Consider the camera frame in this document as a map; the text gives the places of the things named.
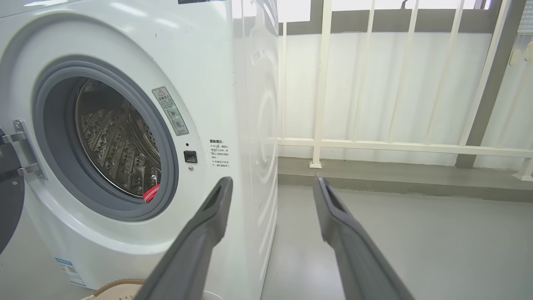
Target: blue label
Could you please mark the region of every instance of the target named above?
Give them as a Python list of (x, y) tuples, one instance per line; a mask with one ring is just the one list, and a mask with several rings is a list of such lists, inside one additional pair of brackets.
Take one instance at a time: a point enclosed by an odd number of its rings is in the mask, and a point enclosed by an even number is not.
[(74, 268), (74, 265), (72, 265), (71, 262), (57, 257), (55, 258), (55, 260), (59, 263), (61, 269), (63, 270), (70, 282), (79, 286), (87, 286), (85, 285), (82, 278), (79, 276), (78, 271), (76, 271), (76, 268)]

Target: washing machine door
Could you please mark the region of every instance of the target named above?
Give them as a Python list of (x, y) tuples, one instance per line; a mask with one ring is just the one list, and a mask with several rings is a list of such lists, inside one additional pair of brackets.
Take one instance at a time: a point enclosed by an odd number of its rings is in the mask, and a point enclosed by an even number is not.
[(10, 138), (0, 129), (0, 254), (11, 240), (24, 205), (24, 177)]

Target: metal hinge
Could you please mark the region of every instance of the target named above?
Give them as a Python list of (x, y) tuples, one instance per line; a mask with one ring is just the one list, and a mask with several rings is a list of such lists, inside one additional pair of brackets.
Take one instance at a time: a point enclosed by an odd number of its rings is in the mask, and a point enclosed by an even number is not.
[(23, 163), (22, 161), (25, 161), (27, 163), (27, 166), (19, 168), (17, 170), (17, 173), (21, 176), (30, 173), (35, 173), (39, 178), (47, 179), (46, 174), (43, 171), (42, 164), (37, 155), (35, 155), (34, 145), (26, 134), (26, 132), (28, 132), (28, 129), (26, 128), (24, 120), (15, 120), (13, 121), (13, 125), (15, 126), (16, 133), (12, 135), (0, 136), (0, 145), (14, 144), (18, 142), (20, 149), (22, 150), (22, 155), (24, 155), (24, 157), (20, 157), (21, 152), (19, 151), (17, 151), (17, 154), (21, 159), (21, 163)]

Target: white washing machine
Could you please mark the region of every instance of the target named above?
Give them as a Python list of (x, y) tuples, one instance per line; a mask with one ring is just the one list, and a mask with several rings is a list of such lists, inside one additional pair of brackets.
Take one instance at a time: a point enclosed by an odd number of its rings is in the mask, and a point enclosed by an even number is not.
[(277, 221), (277, 24), (274, 0), (0, 4), (0, 149), (29, 173), (13, 185), (66, 280), (146, 278), (231, 176), (205, 289), (260, 298)]

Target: concrete floor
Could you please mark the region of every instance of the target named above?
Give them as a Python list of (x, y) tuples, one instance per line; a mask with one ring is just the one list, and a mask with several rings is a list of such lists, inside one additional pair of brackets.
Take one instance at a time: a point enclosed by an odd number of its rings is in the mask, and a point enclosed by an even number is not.
[(343, 190), (533, 203), (533, 182), (517, 180), (512, 170), (325, 159), (321, 164), (311, 169), (309, 159), (280, 157), (278, 183), (313, 186), (319, 176)]
[[(280, 186), (276, 236), (262, 300), (344, 299), (308, 187)], [(417, 300), (531, 299), (533, 204), (339, 191)], [(77, 300), (24, 212), (0, 255), (11, 300)]]

